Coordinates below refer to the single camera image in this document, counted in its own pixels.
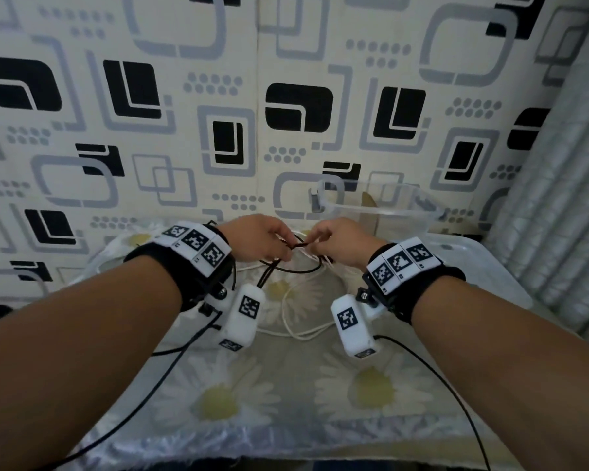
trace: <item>black string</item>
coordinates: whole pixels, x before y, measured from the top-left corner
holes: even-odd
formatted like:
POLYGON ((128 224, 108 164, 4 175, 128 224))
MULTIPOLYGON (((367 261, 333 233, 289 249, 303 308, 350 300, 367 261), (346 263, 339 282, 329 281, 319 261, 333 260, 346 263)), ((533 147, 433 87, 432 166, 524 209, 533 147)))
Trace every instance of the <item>black string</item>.
POLYGON ((452 395, 454 396, 454 398, 456 398, 456 401, 460 404, 460 407, 462 408, 462 411, 464 411, 465 412, 465 415, 467 415, 467 419, 469 420, 469 424, 471 425, 471 429, 473 430, 473 434, 475 435, 476 439, 478 440, 478 444, 480 445, 480 451, 482 452, 482 458, 484 458, 484 465, 487 467, 487 470, 488 471, 491 471, 491 467, 489 465, 489 459, 487 458, 487 452, 484 450, 484 445, 482 444, 482 440, 480 439, 480 436, 478 434, 478 430, 475 428, 475 425, 473 424, 473 420, 471 419, 471 415, 469 414, 469 412, 465 408, 465 405, 463 404, 463 402, 460 399, 460 397, 456 394, 456 392, 454 391, 454 389, 449 385, 449 383, 447 382, 447 380, 445 380, 443 377, 441 377, 440 373, 436 372, 432 368, 432 366, 430 364, 428 364, 425 360, 423 360, 421 357, 419 357, 415 352, 413 352, 412 350, 410 350, 407 346, 405 346, 404 344, 402 344, 399 340, 393 339, 393 337, 388 337, 387 335, 374 335, 373 336, 373 339, 375 339, 375 340, 377 340, 377 339, 386 339, 386 340, 390 340, 393 343, 396 343, 401 348, 405 349, 413 357, 415 357, 417 360, 419 360, 422 364, 424 364, 430 370, 430 372, 432 372, 433 374, 435 374, 437 376, 437 378, 439 380, 441 380, 441 382, 443 383, 443 385, 445 385, 445 387, 447 387, 447 389, 452 393, 452 395))
POLYGON ((209 324, 207 324, 205 327, 203 327, 201 330, 199 330, 198 332, 196 332, 196 334, 194 334, 192 336, 192 338, 190 340, 188 340, 184 345, 182 345, 181 347, 174 349, 174 350, 165 350, 164 352, 166 354, 172 354, 175 351, 179 351, 179 355, 177 355, 172 364, 170 364, 170 366, 168 367, 168 369, 166 370, 166 372, 164 372, 164 374, 161 376, 161 379, 159 379, 159 381, 155 384, 155 387, 153 387, 151 389, 151 391, 148 393, 148 395, 145 396, 145 398, 140 402, 139 405, 137 405, 133 411, 131 413, 129 413, 126 418, 124 420, 122 420, 121 422, 119 422, 115 427, 113 427, 109 432, 107 432, 105 435, 101 436, 98 440, 90 443, 89 445, 85 446, 84 448, 80 449, 79 451, 77 451, 76 453, 72 453, 71 455, 65 457, 62 460, 58 460, 55 461, 53 463, 44 465, 42 467, 36 468, 34 471, 46 471, 46 470, 52 470, 55 469, 59 466, 63 466, 66 463, 69 463, 81 456, 83 456, 84 454, 86 454, 87 451, 90 451, 92 449, 94 449, 96 446, 98 446, 100 443, 104 442, 106 439, 108 439, 110 436, 112 436, 115 432, 117 432, 120 428, 122 428, 124 425, 126 425, 129 420, 131 418, 133 418, 138 411, 140 411, 144 405, 146 405, 146 402, 149 401, 149 399, 155 394, 155 392, 157 391, 157 389, 161 386, 162 383, 164 383, 164 380, 170 375, 170 372, 172 372, 174 366, 179 362, 179 360, 181 359, 181 356, 183 355, 183 353, 188 350, 189 346, 192 345, 194 342, 196 342, 196 340, 198 340, 209 328, 214 328, 214 324, 215 322, 220 318, 220 315, 222 314, 222 312, 220 311, 216 311, 216 316, 210 321, 209 324))

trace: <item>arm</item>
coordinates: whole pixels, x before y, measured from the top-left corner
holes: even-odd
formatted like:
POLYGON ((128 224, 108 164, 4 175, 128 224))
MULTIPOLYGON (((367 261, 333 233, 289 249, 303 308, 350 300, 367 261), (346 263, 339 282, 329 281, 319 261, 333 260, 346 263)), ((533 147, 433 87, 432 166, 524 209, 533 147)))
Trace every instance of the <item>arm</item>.
MULTIPOLYGON (((361 270, 386 243, 345 218, 322 221, 306 242, 317 238, 311 253, 361 270)), ((449 381, 526 469, 589 470, 589 344, 445 276, 417 302, 413 326, 449 381)))
MULTIPOLYGON (((276 218, 219 227, 236 259, 289 259, 276 218)), ((181 294, 139 256, 0 320, 0 469, 64 457, 122 394, 172 325, 181 294)))

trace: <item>gray curtain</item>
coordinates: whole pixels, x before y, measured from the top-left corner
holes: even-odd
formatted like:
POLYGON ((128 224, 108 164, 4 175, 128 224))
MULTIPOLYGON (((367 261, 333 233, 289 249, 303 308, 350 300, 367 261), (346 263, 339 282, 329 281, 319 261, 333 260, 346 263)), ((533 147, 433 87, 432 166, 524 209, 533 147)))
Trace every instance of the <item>gray curtain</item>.
POLYGON ((486 245, 589 340, 589 36, 486 245))

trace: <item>patterned wallpaper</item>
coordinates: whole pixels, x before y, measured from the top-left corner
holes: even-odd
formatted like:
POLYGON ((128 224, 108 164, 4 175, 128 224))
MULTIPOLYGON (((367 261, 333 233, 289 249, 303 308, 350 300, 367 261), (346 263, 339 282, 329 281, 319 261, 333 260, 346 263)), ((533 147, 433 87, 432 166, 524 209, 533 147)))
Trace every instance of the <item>patterned wallpaper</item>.
POLYGON ((589 0, 0 0, 0 317, 145 217, 315 220, 326 174, 488 231, 589 0))

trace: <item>transparent plastic box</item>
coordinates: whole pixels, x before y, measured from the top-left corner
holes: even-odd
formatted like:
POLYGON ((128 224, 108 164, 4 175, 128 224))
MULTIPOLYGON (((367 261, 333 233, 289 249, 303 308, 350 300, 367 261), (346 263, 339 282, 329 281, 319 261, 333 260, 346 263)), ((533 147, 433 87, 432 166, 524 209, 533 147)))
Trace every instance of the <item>transparent plastic box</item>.
POLYGON ((323 218, 351 218, 368 233, 388 240, 422 235, 444 214, 429 193, 408 184, 325 179, 317 191, 313 209, 323 218))

